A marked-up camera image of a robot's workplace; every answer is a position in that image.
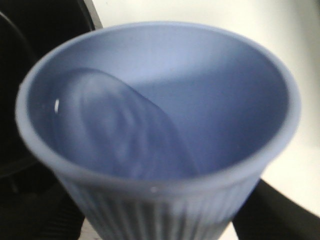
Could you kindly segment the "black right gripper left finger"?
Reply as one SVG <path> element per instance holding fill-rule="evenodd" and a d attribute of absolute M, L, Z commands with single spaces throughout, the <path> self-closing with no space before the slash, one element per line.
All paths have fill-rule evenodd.
<path fill-rule="evenodd" d="M 2 240 L 77 240 L 84 215 L 50 176 L 0 180 Z"/>

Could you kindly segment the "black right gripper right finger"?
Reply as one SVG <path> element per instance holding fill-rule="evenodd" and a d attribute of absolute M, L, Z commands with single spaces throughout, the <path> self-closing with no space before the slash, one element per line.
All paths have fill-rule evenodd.
<path fill-rule="evenodd" d="M 318 240 L 320 218 L 262 179 L 232 221 L 239 240 Z"/>

